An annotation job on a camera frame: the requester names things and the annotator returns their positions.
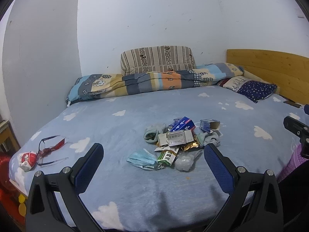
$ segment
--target blue toothpaste box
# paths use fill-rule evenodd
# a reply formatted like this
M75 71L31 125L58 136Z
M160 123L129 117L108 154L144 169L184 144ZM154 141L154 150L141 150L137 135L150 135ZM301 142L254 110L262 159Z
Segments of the blue toothpaste box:
M220 129L220 121L214 119L201 119L200 128L204 132L212 133Z
M193 121L187 117L183 117L172 129L170 132L178 130L191 130L195 128Z

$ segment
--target patchwork blanket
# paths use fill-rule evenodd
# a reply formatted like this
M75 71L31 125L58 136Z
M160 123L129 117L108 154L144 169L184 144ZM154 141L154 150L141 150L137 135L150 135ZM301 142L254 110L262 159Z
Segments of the patchwork blanket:
M219 80L242 75L233 64L216 63L200 69L171 72L121 74L92 74L78 78L67 97L67 103L133 95L157 90L184 89L216 84Z

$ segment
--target wall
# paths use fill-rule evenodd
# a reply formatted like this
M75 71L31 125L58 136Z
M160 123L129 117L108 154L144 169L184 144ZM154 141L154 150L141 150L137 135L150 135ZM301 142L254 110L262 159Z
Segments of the wall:
M7 27L7 20L9 19L15 0L11 3L3 18L0 21L0 115L5 120L11 120L11 113L7 104L7 97L4 91L3 74L2 74L2 51L4 42L4 33Z
M185 45L196 62L225 60L226 32L218 0L78 0L83 75L120 73L123 51Z
M309 56L302 17L294 0L78 0L81 71L120 73L123 51L164 44L191 47L198 64L229 48Z
M66 108L81 75L78 0L16 0L3 44L3 81L15 135L23 145Z

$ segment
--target headboard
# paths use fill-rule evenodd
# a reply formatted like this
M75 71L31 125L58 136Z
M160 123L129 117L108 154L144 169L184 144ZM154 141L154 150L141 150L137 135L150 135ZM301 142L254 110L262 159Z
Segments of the headboard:
M227 62L280 86L282 96L309 104L309 58L278 51L228 49Z

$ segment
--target silver screw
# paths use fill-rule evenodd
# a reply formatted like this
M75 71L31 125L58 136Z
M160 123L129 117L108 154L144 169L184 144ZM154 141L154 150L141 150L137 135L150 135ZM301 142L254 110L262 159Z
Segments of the silver screw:
M246 171L246 169L244 167L238 167L237 171L240 173L244 173Z
M269 176L273 176L273 171L270 170L270 169L268 169L268 170L266 171L266 173L267 173Z
M68 173L70 172L71 168L70 167L65 167L64 169L62 169L63 173Z
M42 174L42 171L36 171L36 173L34 174L36 177L39 177Z

